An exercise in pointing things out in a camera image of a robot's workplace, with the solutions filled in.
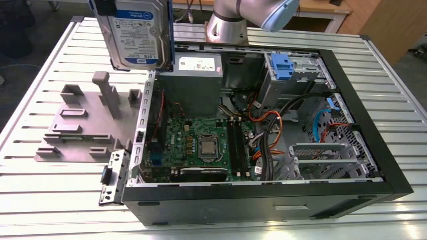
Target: blue label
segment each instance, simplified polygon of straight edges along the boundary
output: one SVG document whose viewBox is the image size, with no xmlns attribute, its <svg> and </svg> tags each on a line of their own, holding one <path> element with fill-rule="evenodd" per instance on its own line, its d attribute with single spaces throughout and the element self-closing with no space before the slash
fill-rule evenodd
<svg viewBox="0 0 427 240">
<path fill-rule="evenodd" d="M 143 59 L 143 58 L 126 58 L 126 60 L 131 64 L 143 64 L 143 65 L 153 65 L 158 62 L 158 59 Z"/>
<path fill-rule="evenodd" d="M 118 19 L 154 20 L 155 15 L 149 11 L 118 10 L 115 17 Z"/>
</svg>

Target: ram slot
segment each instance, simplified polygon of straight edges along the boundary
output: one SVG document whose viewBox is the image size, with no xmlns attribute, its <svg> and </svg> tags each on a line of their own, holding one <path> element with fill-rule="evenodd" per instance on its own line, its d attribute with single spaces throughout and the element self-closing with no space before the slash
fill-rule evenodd
<svg viewBox="0 0 427 240">
<path fill-rule="evenodd" d="M 246 144 L 245 144 L 246 137 L 243 134 L 241 121 L 234 124 L 234 133 L 235 133 L 235 142 L 237 142 L 239 172 L 247 173 L 250 170 L 249 170 L 249 161 L 247 161 Z"/>
<path fill-rule="evenodd" d="M 239 159 L 237 152 L 237 137 L 235 137 L 235 121 L 229 121 L 227 124 L 227 137 L 229 137 L 229 151 L 231 160 L 231 171 L 233 174 L 239 173 Z"/>
</svg>

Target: cpu socket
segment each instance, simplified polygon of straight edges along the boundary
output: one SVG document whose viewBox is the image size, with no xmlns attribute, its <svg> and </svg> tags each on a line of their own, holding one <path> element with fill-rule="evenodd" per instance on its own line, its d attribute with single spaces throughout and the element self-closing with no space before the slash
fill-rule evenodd
<svg viewBox="0 0 427 240">
<path fill-rule="evenodd" d="M 211 163 L 219 158 L 219 138 L 215 136 L 199 138 L 199 158 Z"/>
</svg>

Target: aluminum table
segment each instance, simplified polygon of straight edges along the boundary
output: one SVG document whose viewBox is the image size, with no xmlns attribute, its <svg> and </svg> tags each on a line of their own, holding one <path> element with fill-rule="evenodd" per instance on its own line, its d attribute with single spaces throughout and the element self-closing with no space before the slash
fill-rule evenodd
<svg viewBox="0 0 427 240">
<path fill-rule="evenodd" d="M 178 41 L 203 42 L 203 25 L 175 25 Z M 147 229 L 123 207 L 99 207 L 105 163 L 34 160 L 67 84 L 99 92 L 95 71 L 119 92 L 143 89 L 145 71 L 111 67 L 95 18 L 75 18 L 0 135 L 0 236 L 41 239 L 422 239 L 427 235 L 427 114 L 377 47 L 357 35 L 250 29 L 253 45 L 335 52 L 416 193 L 340 219 Z"/>
</svg>

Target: hard drive label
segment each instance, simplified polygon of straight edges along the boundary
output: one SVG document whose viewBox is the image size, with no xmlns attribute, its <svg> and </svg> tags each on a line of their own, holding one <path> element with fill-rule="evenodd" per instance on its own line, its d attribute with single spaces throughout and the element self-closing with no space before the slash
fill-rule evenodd
<svg viewBox="0 0 427 240">
<path fill-rule="evenodd" d="M 114 24 L 122 57 L 133 64 L 155 64 L 159 60 L 155 15 L 149 11 L 118 10 Z"/>
</svg>

